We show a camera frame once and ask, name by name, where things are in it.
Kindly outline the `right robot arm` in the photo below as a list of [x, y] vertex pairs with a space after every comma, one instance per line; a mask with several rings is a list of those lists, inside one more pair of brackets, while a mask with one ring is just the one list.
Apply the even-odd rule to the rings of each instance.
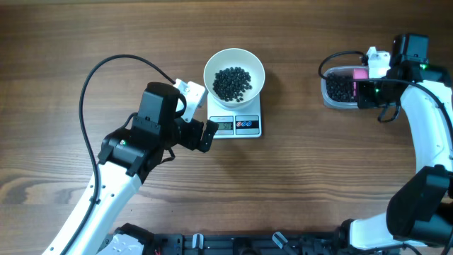
[[354, 80], [359, 108], [405, 111], [416, 168], [386, 212], [346, 223], [344, 249], [452, 248], [452, 204], [443, 202], [452, 196], [452, 78], [429, 63], [428, 44], [426, 35], [397, 35], [385, 60], [368, 52], [368, 75]]

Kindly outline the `pink scoop blue handle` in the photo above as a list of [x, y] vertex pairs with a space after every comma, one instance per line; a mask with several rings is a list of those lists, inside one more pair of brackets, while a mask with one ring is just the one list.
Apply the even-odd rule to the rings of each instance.
[[[366, 69], [353, 69], [352, 71], [352, 77], [353, 79], [368, 79], [369, 74]], [[357, 88], [357, 82], [354, 81], [352, 83], [352, 88], [353, 88], [353, 96], [356, 98], [358, 95], [358, 88]]]

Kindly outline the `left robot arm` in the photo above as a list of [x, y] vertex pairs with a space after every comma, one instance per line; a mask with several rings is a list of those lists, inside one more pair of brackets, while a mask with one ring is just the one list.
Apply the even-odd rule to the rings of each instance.
[[107, 135], [94, 173], [46, 254], [96, 254], [121, 210], [165, 163], [174, 145], [207, 152], [218, 125], [194, 119], [206, 98], [206, 88], [177, 80], [147, 84], [139, 110]]

